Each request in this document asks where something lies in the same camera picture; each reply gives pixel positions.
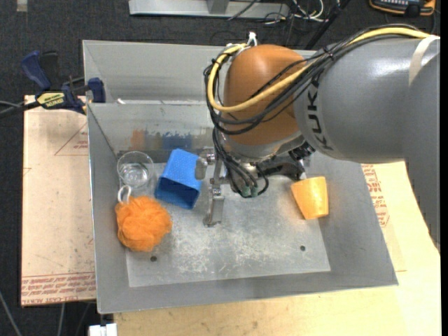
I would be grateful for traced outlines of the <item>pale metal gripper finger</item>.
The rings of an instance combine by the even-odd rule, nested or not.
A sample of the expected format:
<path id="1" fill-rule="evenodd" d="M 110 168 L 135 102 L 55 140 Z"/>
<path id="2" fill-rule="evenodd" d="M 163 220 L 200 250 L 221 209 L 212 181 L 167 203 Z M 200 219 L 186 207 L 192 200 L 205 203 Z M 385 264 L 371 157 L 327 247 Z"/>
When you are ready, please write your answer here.
<path id="1" fill-rule="evenodd" d="M 211 166 L 214 163 L 215 163 L 215 155 L 214 154 L 205 154 L 205 155 L 199 156 L 196 160 L 196 165 L 195 165 L 195 178 L 197 180 L 205 179 L 208 166 Z"/>
<path id="2" fill-rule="evenodd" d="M 222 222 L 224 201 L 225 197 L 223 196 L 221 189 L 218 187 L 211 187 L 209 191 L 208 209 L 203 220 L 203 224 L 206 227 L 212 228 Z"/>

